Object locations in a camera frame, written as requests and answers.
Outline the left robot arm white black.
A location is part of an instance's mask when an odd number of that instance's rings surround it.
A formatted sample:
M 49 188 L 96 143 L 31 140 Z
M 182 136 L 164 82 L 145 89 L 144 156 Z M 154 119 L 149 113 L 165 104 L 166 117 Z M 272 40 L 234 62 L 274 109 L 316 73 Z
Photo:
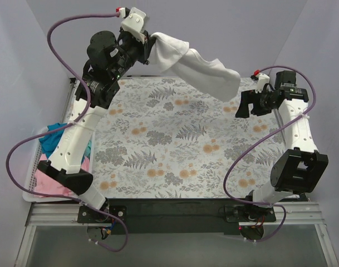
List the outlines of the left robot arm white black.
M 156 38 L 145 35 L 143 42 L 124 30 L 119 36 L 101 31 L 91 37 L 81 83 L 65 129 L 54 152 L 38 169 L 71 190 L 82 202 L 92 206 L 91 217 L 97 222 L 109 218 L 109 203 L 93 185 L 93 175 L 81 168 L 88 142 L 119 91 L 119 79 L 136 63 L 149 63 Z

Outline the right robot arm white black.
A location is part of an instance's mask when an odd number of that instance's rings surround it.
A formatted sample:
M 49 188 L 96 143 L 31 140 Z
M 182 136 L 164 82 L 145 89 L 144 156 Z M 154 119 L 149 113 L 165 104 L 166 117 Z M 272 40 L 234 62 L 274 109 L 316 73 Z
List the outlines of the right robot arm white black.
M 260 220 L 271 212 L 271 206 L 285 197 L 312 192 L 328 165 L 328 157 L 315 145 L 309 117 L 308 93 L 297 87 L 295 71 L 277 72 L 275 84 L 269 76 L 255 71 L 255 90 L 243 91 L 237 118 L 263 116 L 277 110 L 283 130 L 286 151 L 273 165 L 270 181 L 245 197 L 249 201 L 240 208 L 249 221 Z

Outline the white t shirt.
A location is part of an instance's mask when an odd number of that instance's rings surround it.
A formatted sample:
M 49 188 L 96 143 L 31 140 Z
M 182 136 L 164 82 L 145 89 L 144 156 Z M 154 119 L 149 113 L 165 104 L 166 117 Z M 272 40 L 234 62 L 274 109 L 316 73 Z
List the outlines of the white t shirt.
M 161 73 L 172 72 L 201 93 L 222 102 L 235 98 L 240 85 L 237 71 L 226 68 L 217 58 L 206 61 L 197 50 L 189 47 L 189 42 L 160 32 L 151 36 L 156 41 L 149 62 Z

